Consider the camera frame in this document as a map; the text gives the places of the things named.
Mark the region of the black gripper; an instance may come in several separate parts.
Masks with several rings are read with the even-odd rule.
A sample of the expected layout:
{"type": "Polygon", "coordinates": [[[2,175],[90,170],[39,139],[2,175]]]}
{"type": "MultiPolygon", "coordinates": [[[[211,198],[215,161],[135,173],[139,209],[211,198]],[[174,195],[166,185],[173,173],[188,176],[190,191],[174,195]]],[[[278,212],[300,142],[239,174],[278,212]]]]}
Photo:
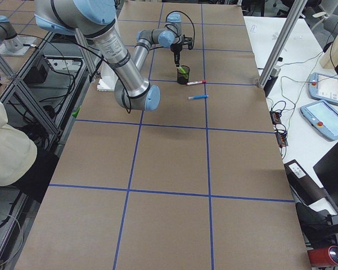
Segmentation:
{"type": "Polygon", "coordinates": [[[174,53],[174,63],[176,67],[180,67],[180,52],[182,50],[181,44],[172,44],[170,50],[174,53]]]}

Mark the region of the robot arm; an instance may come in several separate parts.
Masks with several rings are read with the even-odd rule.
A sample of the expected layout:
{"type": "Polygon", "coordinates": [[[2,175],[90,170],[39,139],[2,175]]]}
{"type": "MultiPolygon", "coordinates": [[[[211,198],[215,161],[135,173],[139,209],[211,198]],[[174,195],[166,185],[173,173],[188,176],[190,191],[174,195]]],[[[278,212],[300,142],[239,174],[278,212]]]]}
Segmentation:
{"type": "Polygon", "coordinates": [[[94,42],[119,80],[114,95],[126,110],[154,111],[160,103],[160,89],[140,73],[154,44],[164,48],[183,42],[181,16],[168,15],[161,29],[143,30],[137,34],[134,54],[130,54],[117,30],[114,1],[36,1],[35,20],[48,32],[74,35],[76,30],[94,42]]]}

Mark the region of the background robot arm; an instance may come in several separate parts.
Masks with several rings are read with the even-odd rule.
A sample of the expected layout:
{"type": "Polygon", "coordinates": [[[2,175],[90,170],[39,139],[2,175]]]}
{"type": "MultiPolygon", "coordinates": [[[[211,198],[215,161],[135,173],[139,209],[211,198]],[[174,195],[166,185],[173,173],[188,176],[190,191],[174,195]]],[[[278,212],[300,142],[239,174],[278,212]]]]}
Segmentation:
{"type": "Polygon", "coordinates": [[[0,15],[0,54],[24,56],[29,48],[35,48],[35,37],[21,37],[6,16],[0,15]]]}

